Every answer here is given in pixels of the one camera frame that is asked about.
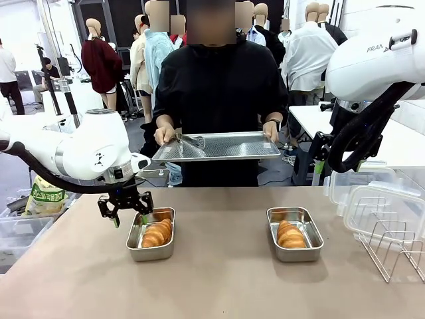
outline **perforated baking tray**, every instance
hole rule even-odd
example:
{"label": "perforated baking tray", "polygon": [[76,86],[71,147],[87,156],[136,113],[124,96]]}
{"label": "perforated baking tray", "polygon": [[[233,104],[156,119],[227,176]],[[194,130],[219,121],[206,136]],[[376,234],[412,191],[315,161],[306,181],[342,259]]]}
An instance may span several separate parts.
{"label": "perforated baking tray", "polygon": [[160,147],[152,158],[154,161],[220,161],[260,160],[276,158],[280,151],[263,132],[238,132],[217,134],[191,134],[205,139],[203,150],[182,140],[171,140]]}

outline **metal tray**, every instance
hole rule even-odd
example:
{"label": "metal tray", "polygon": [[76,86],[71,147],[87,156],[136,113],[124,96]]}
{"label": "metal tray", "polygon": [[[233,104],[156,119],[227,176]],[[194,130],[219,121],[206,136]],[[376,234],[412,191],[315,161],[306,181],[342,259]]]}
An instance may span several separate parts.
{"label": "metal tray", "polygon": [[280,151],[263,132],[237,132],[217,134],[188,134],[205,139],[203,150],[182,140],[171,140],[162,145],[154,155],[154,161],[220,161],[260,160],[276,158]]}
{"label": "metal tray", "polygon": [[[271,208],[267,211],[270,233],[276,248],[277,258],[284,263],[316,261],[320,257],[323,238],[307,209],[301,207]],[[277,232],[283,220],[296,226],[303,234],[307,248],[287,249],[278,245]]]}
{"label": "metal tray", "polygon": [[[162,246],[142,248],[143,234],[148,226],[158,223],[164,219],[170,219],[173,224],[170,241]],[[175,210],[174,208],[154,208],[153,212],[143,216],[137,213],[131,225],[127,240],[127,248],[130,250],[134,261],[156,261],[171,257],[174,251],[174,229],[175,229]]]}

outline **wristwatch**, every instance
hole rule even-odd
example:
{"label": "wristwatch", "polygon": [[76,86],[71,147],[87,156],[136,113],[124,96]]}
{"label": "wristwatch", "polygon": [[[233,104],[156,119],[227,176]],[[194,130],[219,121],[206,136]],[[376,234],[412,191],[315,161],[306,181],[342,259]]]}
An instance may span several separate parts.
{"label": "wristwatch", "polygon": [[282,129],[282,123],[281,122],[279,122],[278,120],[275,120],[275,119],[272,119],[272,120],[270,120],[269,122],[275,122],[276,123],[276,127],[277,127],[277,129],[278,129],[278,133],[280,132],[280,130]]}

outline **plastic container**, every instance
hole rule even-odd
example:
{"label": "plastic container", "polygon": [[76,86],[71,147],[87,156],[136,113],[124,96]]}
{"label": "plastic container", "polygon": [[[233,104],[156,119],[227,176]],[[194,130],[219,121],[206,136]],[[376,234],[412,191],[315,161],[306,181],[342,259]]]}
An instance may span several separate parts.
{"label": "plastic container", "polygon": [[372,182],[350,192],[343,210],[346,228],[380,241],[421,240],[425,201],[416,189]]}
{"label": "plastic container", "polygon": [[[362,166],[358,172],[348,171],[347,173],[332,172],[330,177],[325,179],[324,194],[329,196],[329,200],[337,205],[347,201],[347,196],[358,186],[368,185],[371,181],[383,181],[386,183],[397,183],[396,172],[387,167]],[[338,216],[343,216],[338,209]]]}
{"label": "plastic container", "polygon": [[6,273],[52,224],[52,217],[0,220],[0,273]]}

